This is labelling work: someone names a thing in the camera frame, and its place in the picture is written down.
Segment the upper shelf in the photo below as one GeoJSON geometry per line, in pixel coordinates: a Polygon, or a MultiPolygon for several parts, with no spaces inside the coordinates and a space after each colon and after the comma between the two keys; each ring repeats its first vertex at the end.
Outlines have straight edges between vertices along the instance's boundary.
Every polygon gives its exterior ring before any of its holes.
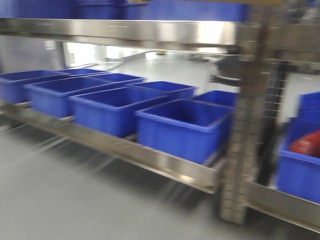
{"type": "Polygon", "coordinates": [[[0,18],[0,35],[207,54],[253,45],[257,34],[257,25],[228,21],[0,18]]]}
{"type": "Polygon", "coordinates": [[[282,24],[273,27],[272,48],[280,51],[276,58],[291,62],[320,62],[319,24],[282,24]]]}

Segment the plastic bin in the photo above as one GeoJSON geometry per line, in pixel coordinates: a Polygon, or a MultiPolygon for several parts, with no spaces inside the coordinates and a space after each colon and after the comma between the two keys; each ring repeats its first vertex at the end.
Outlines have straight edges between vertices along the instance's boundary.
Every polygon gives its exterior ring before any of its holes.
{"type": "Polygon", "coordinates": [[[99,75],[92,75],[92,78],[100,79],[100,80],[107,80],[110,82],[114,82],[119,87],[124,87],[128,84],[138,84],[142,83],[146,78],[141,76],[133,76],[127,75],[122,73],[107,73],[107,74],[99,74],[99,75]]]}
{"type": "Polygon", "coordinates": [[[118,88],[73,96],[75,122],[118,137],[137,132],[135,111],[163,103],[161,93],[134,88],[118,88]]]}
{"type": "Polygon", "coordinates": [[[183,85],[167,81],[143,82],[129,85],[131,88],[148,89],[150,91],[162,93],[170,100],[188,99],[194,95],[195,86],[183,85]]]}
{"type": "Polygon", "coordinates": [[[63,69],[63,70],[59,70],[58,72],[70,74],[69,77],[82,77],[82,76],[108,73],[107,71],[95,70],[90,68],[63,69]]]}
{"type": "Polygon", "coordinates": [[[123,7],[111,0],[78,0],[76,8],[79,19],[123,18],[123,7]]]}
{"type": "Polygon", "coordinates": [[[67,75],[67,73],[47,70],[0,74],[0,99],[12,104],[28,102],[24,85],[57,80],[65,78],[67,75]]]}
{"type": "Polygon", "coordinates": [[[235,107],[237,102],[237,96],[238,94],[235,92],[215,90],[195,96],[192,99],[204,103],[217,104],[227,107],[235,107]]]}
{"type": "Polygon", "coordinates": [[[123,19],[125,20],[147,20],[148,2],[127,2],[123,5],[123,19]]]}
{"type": "Polygon", "coordinates": [[[300,95],[298,117],[320,122],[320,92],[300,95]]]}
{"type": "Polygon", "coordinates": [[[320,203],[320,158],[289,151],[291,143],[320,130],[320,122],[293,118],[279,152],[280,191],[320,203]]]}
{"type": "Polygon", "coordinates": [[[74,77],[26,85],[31,106],[42,113],[64,118],[73,115],[70,96],[113,89],[114,84],[91,77],[74,77]]]}
{"type": "Polygon", "coordinates": [[[148,3],[147,10],[148,20],[245,22],[248,5],[228,2],[153,0],[148,3]]]}
{"type": "Polygon", "coordinates": [[[198,164],[227,144],[233,108],[175,100],[138,111],[138,141],[198,164]]]}
{"type": "Polygon", "coordinates": [[[76,0],[0,0],[0,18],[73,19],[76,0]]]}

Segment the epoxy floor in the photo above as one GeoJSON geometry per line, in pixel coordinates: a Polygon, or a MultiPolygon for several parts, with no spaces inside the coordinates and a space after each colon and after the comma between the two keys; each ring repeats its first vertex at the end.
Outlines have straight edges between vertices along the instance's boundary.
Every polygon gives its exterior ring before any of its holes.
{"type": "MultiPolygon", "coordinates": [[[[204,86],[205,63],[167,58],[117,71],[204,86]]],[[[0,240],[320,239],[255,211],[244,226],[224,222],[219,201],[29,125],[0,128],[0,240]]]]}

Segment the red object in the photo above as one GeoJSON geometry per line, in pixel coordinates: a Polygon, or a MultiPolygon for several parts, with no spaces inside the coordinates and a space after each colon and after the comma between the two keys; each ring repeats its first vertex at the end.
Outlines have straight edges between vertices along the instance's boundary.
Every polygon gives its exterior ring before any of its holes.
{"type": "Polygon", "coordinates": [[[320,158],[320,130],[294,141],[290,146],[290,151],[320,158]]]}

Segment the stainless steel shelf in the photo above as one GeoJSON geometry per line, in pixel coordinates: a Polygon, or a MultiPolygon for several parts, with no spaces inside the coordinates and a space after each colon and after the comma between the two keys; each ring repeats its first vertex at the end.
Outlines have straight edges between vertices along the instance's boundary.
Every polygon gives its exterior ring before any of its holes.
{"type": "Polygon", "coordinates": [[[203,192],[214,194],[221,185],[226,159],[214,161],[210,166],[197,164],[165,152],[94,131],[72,123],[41,114],[27,105],[0,104],[0,111],[8,118],[31,124],[53,134],[67,137],[103,153],[173,179],[203,192]]]}
{"type": "Polygon", "coordinates": [[[320,204],[254,182],[246,187],[248,207],[320,233],[320,204]]]}
{"type": "Polygon", "coordinates": [[[0,35],[204,54],[217,47],[253,50],[258,29],[228,21],[0,18],[0,35]]]}
{"type": "Polygon", "coordinates": [[[273,28],[272,48],[283,52],[278,58],[297,63],[320,62],[319,24],[281,24],[273,28]]]}

